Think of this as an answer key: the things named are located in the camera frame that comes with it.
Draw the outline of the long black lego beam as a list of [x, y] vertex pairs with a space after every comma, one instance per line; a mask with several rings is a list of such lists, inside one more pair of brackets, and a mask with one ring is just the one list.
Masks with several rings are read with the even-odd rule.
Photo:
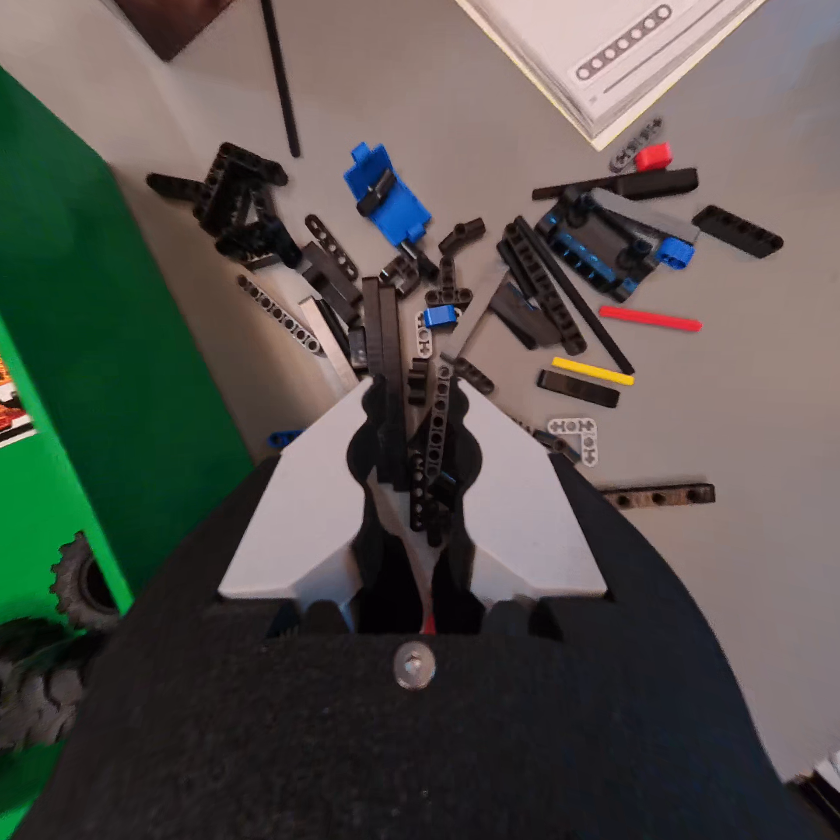
[[572, 357], [583, 354], [587, 350], [583, 333], [562, 300], [536, 248], [515, 222], [505, 226], [497, 250], [524, 297], [534, 302], [554, 326], [565, 352]]

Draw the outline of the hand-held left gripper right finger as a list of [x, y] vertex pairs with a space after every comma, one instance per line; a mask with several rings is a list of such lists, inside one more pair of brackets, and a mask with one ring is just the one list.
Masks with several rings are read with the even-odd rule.
[[601, 596], [606, 583], [554, 458], [477, 389], [455, 382], [455, 588], [483, 606]]

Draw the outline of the black lego tyre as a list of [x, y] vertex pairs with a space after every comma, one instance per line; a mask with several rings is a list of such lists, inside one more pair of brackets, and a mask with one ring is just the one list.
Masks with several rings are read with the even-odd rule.
[[49, 591], [68, 624], [87, 633], [111, 634], [119, 624], [119, 609], [84, 532], [59, 547], [58, 562], [50, 570]]
[[44, 618], [1, 625], [1, 754], [51, 747], [77, 719], [108, 634], [75, 635]]

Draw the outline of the black lego frame piece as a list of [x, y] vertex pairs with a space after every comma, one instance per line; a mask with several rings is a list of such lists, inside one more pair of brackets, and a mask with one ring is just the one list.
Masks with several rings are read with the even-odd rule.
[[570, 188], [535, 225], [557, 259], [617, 303], [625, 303], [665, 266], [655, 258], [664, 238], [680, 238], [696, 247], [699, 235], [688, 223], [634, 210], [630, 204], [601, 188], [583, 193]]

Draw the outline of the open lego instruction booklet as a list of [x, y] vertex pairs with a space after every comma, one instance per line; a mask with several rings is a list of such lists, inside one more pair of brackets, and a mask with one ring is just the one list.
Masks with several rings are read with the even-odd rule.
[[596, 151], [763, 1], [457, 1]]

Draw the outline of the flat black lego piece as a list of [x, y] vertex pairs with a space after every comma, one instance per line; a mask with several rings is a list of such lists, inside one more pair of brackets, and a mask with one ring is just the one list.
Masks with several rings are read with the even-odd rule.
[[541, 370], [535, 384], [544, 391], [606, 408], [616, 408], [620, 401], [619, 391], [613, 388], [557, 371]]

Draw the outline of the pile of black lego beams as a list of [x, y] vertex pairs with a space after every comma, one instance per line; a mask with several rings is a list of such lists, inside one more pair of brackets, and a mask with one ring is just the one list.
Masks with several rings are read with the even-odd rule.
[[320, 298], [314, 311], [324, 325], [316, 329], [295, 319], [280, 302], [249, 276], [237, 276], [240, 289], [277, 320], [292, 337], [314, 355], [328, 355], [327, 343], [338, 350], [332, 364], [384, 379], [381, 399], [384, 417], [376, 428], [376, 475], [395, 491], [411, 497], [412, 530], [427, 531], [428, 543], [437, 547], [449, 527], [445, 489], [438, 496], [427, 493], [433, 484], [427, 444], [432, 437], [426, 419], [415, 437], [406, 430], [405, 404], [420, 407], [427, 402], [429, 361], [416, 357], [403, 364], [403, 343], [398, 302], [407, 290], [409, 269], [415, 268], [412, 250], [403, 249], [387, 276], [361, 278], [330, 231], [315, 215], [306, 217], [308, 230], [316, 236], [300, 248], [275, 212], [271, 188], [284, 186], [287, 174], [281, 165], [231, 143], [223, 143], [203, 182], [150, 173], [148, 186], [168, 200], [190, 203], [200, 227], [214, 239], [217, 251], [253, 271], [283, 264], [296, 270]]

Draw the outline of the blue lego panel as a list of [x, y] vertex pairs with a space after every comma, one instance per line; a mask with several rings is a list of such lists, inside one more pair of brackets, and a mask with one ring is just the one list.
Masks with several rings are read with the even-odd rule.
[[343, 179], [359, 215], [369, 220], [394, 247], [417, 245], [432, 214], [404, 183], [383, 144], [359, 143]]

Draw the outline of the red lego axle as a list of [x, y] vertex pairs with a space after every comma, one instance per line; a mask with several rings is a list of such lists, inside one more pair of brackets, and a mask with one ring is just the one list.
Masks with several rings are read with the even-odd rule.
[[635, 309], [601, 306], [598, 315], [603, 320], [632, 323], [656, 329], [667, 329], [683, 333], [698, 333], [703, 329], [699, 320], [668, 316], [662, 313]]

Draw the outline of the thin dark grey lego liftarm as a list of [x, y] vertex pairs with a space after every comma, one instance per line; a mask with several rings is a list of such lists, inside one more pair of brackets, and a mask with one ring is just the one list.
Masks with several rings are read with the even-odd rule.
[[637, 154], [648, 146], [655, 144], [664, 125], [665, 121], [660, 116], [647, 121], [629, 140], [624, 142], [618, 152], [614, 153], [608, 165], [609, 172], [614, 175], [620, 175], [629, 166], [634, 165]]

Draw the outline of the green plastic bin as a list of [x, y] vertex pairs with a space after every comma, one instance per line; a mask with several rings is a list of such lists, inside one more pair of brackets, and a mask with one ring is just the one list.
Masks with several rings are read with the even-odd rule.
[[5, 69], [2, 623], [67, 623], [60, 548], [89, 541], [119, 612], [252, 468], [110, 166]]

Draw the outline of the short black lego beam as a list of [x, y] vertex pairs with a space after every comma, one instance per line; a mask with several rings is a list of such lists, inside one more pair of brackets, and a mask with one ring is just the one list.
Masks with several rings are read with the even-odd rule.
[[774, 255], [784, 246], [783, 238], [717, 205], [701, 209], [691, 220], [701, 233], [711, 236], [756, 259]]

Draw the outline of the black and red lego beam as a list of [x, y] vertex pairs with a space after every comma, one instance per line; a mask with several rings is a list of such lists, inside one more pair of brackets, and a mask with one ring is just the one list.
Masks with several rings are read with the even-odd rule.
[[688, 194], [699, 186], [696, 167], [670, 169], [674, 159], [669, 142], [650, 144], [639, 150], [633, 162], [634, 172], [613, 174], [587, 181], [538, 187], [532, 191], [533, 201], [559, 199], [567, 189], [587, 193], [601, 188], [633, 201]]

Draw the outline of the yellow lego axle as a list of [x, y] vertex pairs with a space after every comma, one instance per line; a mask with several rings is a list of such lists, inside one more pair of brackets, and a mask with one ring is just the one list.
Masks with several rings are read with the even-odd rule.
[[588, 376], [602, 382], [610, 382], [621, 386], [632, 386], [635, 384], [635, 376], [633, 374], [612, 371], [600, 366], [585, 364], [559, 356], [555, 356], [552, 359], [552, 367], [561, 371]]

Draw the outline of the thick black lego beam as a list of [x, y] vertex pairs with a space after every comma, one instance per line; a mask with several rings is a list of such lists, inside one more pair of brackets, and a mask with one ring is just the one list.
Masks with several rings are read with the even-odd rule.
[[695, 507], [717, 500], [716, 488], [706, 482], [614, 487], [600, 489], [600, 493], [619, 511]]

